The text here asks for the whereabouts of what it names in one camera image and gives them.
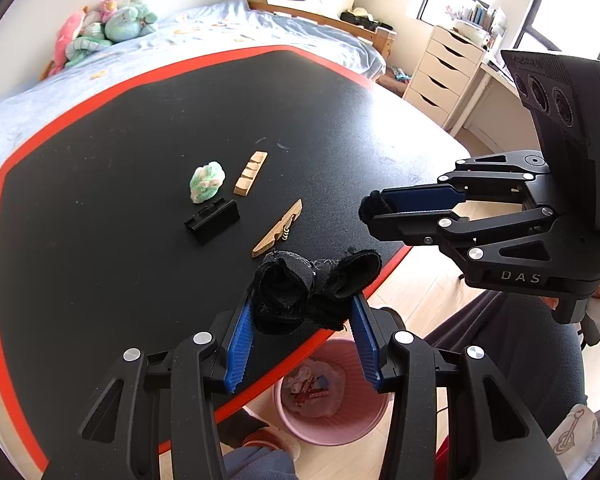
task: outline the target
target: white container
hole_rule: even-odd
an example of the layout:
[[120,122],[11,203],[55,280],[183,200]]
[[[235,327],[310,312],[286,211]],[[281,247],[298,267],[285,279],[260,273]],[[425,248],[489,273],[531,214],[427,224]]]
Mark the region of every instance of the white container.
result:
[[454,30],[478,46],[483,46],[489,37],[486,30],[465,20],[454,20]]

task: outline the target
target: bed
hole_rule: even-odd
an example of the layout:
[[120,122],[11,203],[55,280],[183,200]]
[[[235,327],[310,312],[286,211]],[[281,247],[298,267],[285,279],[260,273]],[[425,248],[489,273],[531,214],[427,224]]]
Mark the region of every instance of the bed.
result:
[[[279,11],[299,19],[273,14]],[[161,66],[238,48],[287,44],[375,80],[384,73],[384,58],[395,35],[247,0],[183,10],[160,20],[159,26],[158,32],[116,44],[33,88],[0,100],[0,166],[19,145],[65,111]],[[280,75],[284,77],[283,66]],[[237,88],[240,81],[235,81]],[[228,99],[235,89],[227,88]]]

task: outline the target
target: pink plush toy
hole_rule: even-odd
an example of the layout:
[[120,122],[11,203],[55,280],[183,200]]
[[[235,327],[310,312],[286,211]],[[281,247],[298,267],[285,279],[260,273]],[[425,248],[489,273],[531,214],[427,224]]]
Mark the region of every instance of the pink plush toy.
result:
[[85,7],[83,10],[74,12],[64,22],[64,25],[60,30],[58,30],[56,46],[54,47],[54,65],[49,71],[49,75],[57,74],[64,68],[64,64],[67,62],[64,51],[66,50],[66,46],[78,37],[87,10],[88,9]]
[[100,12],[102,13],[102,23],[107,23],[114,12],[118,10],[117,0],[103,0],[100,4]]

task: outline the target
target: drawer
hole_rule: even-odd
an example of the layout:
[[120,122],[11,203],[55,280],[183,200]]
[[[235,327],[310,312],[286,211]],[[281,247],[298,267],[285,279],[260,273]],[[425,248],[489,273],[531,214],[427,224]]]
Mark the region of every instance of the drawer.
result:
[[429,41],[429,46],[427,47],[427,52],[430,52],[438,59],[449,63],[454,68],[457,68],[463,74],[471,77],[475,72],[475,67],[477,63],[474,63],[470,59],[462,56],[451,47],[443,45],[442,43],[437,42],[436,40]]
[[430,75],[433,79],[442,83],[453,93],[461,95],[462,90],[469,81],[469,77],[452,67],[444,60],[438,59],[433,54],[425,52],[418,70]]
[[458,96],[449,88],[420,70],[413,77],[410,88],[420,95],[424,95],[429,101],[433,101],[447,113],[451,113],[458,101]]
[[435,27],[433,29],[432,38],[443,45],[455,50],[458,54],[461,54],[470,61],[477,64],[482,57],[483,50],[478,48],[469,40],[465,40],[460,36],[446,30],[446,28]]
[[448,117],[448,113],[446,113],[442,108],[433,104],[431,101],[428,101],[411,88],[409,88],[407,93],[404,95],[404,100],[415,106],[438,126],[442,126]]

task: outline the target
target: wooden clothespin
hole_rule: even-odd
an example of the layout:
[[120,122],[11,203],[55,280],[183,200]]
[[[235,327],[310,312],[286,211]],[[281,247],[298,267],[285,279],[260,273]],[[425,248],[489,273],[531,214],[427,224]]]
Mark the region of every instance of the wooden clothespin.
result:
[[291,206],[291,209],[285,213],[285,215],[280,219],[280,222],[273,226],[273,229],[269,231],[266,236],[260,240],[253,250],[251,251],[251,257],[256,258],[260,256],[263,252],[268,251],[273,247],[273,244],[276,243],[276,240],[282,238],[286,240],[289,236],[289,227],[291,226],[291,222],[295,221],[296,218],[300,216],[300,212],[302,211],[302,200],[298,199],[298,201]]
[[264,159],[267,158],[267,152],[255,152],[251,155],[247,165],[242,170],[242,174],[235,183],[234,193],[240,196],[247,196],[253,181],[256,179],[260,168],[264,163]]

